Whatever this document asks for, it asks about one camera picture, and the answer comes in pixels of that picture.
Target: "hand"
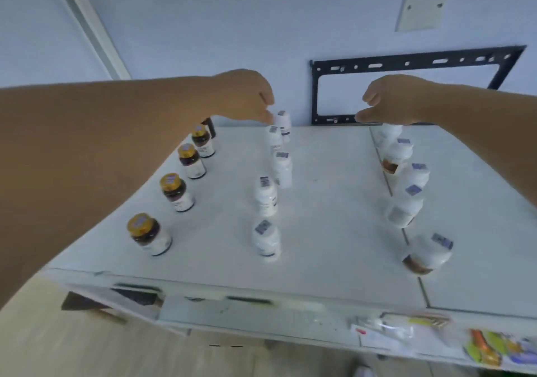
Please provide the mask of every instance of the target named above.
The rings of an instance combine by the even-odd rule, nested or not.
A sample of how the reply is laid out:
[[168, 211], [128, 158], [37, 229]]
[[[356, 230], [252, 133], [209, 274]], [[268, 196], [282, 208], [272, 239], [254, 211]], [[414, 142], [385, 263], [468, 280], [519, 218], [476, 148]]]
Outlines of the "hand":
[[274, 104], [269, 82], [256, 71], [238, 69], [217, 74], [211, 79], [216, 95], [213, 114], [232, 120], [255, 120], [272, 124], [267, 106]]
[[355, 115], [358, 122], [408, 125], [426, 122], [426, 109], [438, 98], [442, 84], [404, 74], [374, 80], [362, 97], [371, 108]]

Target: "floor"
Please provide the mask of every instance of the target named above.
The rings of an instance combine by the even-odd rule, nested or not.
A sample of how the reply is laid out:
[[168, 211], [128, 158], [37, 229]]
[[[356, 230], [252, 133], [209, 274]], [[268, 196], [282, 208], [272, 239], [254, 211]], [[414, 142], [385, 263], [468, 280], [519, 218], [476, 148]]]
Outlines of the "floor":
[[276, 342], [210, 347], [138, 319], [61, 312], [66, 291], [32, 278], [0, 311], [0, 377], [323, 377], [369, 364], [379, 377], [455, 377], [458, 367]]

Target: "black metal bracket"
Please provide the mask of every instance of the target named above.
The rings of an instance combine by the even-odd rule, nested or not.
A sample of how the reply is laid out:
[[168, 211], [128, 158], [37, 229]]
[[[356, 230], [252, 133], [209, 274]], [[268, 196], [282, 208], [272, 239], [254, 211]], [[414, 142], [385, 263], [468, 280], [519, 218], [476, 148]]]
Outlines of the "black metal bracket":
[[361, 124], [354, 115], [319, 115], [317, 113], [317, 90], [319, 77], [327, 74], [375, 73], [424, 68], [466, 67], [498, 64], [500, 68], [488, 88], [497, 90], [505, 80], [526, 46], [503, 48], [476, 48], [447, 52], [398, 54], [389, 56], [358, 57], [354, 59], [321, 60], [309, 62], [312, 69], [312, 125], [378, 125]]

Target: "yellow cap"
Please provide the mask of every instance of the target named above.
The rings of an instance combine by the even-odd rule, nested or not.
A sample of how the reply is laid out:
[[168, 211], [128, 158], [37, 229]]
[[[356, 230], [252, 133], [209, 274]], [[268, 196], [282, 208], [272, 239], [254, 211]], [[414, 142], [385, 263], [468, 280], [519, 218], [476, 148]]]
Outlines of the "yellow cap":
[[153, 219], [147, 213], [139, 213], [127, 223], [127, 230], [133, 237], [141, 237], [147, 234], [151, 227], [153, 227]]
[[181, 179], [177, 173], [168, 173], [161, 179], [161, 188], [164, 191], [177, 189], [181, 185]]
[[192, 144], [181, 145], [178, 149], [180, 158], [191, 158], [196, 153], [196, 149]]
[[207, 133], [205, 125], [198, 125], [195, 130], [192, 131], [193, 137], [202, 137]]

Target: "bottle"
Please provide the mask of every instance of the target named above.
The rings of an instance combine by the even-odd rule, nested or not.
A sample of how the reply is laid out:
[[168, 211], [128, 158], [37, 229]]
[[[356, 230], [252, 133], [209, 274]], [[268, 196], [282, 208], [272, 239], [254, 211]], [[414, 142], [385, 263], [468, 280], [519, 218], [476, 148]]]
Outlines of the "bottle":
[[170, 249], [171, 237], [158, 221], [147, 213], [135, 215], [127, 223], [127, 230], [136, 243], [153, 257], [160, 256]]
[[285, 110], [278, 111], [274, 115], [274, 125], [280, 127], [284, 143], [289, 142], [291, 140], [291, 115]]
[[271, 155], [274, 155], [275, 152], [281, 150], [284, 140], [281, 136], [281, 131], [276, 125], [271, 125], [266, 128], [267, 131], [267, 143], [270, 149]]
[[198, 125], [192, 131], [192, 142], [202, 158], [210, 158], [214, 155], [213, 141], [211, 134], [205, 129], [205, 125]]
[[422, 189], [412, 184], [394, 192], [386, 218], [400, 229], [407, 227], [423, 207]]
[[423, 189], [429, 181], [430, 173], [431, 171], [427, 169], [427, 165], [424, 163], [412, 163], [410, 165], [406, 165], [399, 173], [399, 178], [397, 179], [395, 189], [396, 191], [403, 190], [411, 184], [416, 184]]
[[409, 254], [403, 264], [410, 271], [425, 275], [442, 266], [451, 258], [453, 241], [434, 233], [432, 237], [420, 234], [410, 241]]
[[211, 133], [211, 138], [214, 138], [216, 136], [216, 131], [214, 130], [214, 124], [211, 117], [205, 118], [203, 121], [201, 121], [201, 123], [209, 129], [209, 132]]
[[259, 215], [270, 217], [278, 211], [278, 190], [268, 176], [261, 176], [256, 181], [256, 201], [259, 204]]
[[373, 131], [373, 142], [379, 149], [385, 149], [395, 141], [403, 132], [402, 125], [382, 124]]
[[196, 200], [186, 191], [186, 183], [177, 173], [168, 173], [161, 178], [162, 193], [173, 204], [176, 211], [189, 211]]
[[186, 175], [191, 179], [199, 179], [207, 173], [198, 151], [192, 144], [182, 144], [179, 149], [179, 161], [185, 167]]
[[265, 261], [276, 261], [281, 255], [280, 231], [268, 219], [258, 219], [252, 230], [253, 246]]
[[289, 152], [276, 152], [272, 157], [275, 182], [282, 189], [291, 187], [293, 183], [293, 163]]
[[386, 155], [382, 160], [382, 167], [386, 173], [395, 174], [397, 168], [412, 156], [413, 144], [409, 139], [398, 138], [386, 150]]

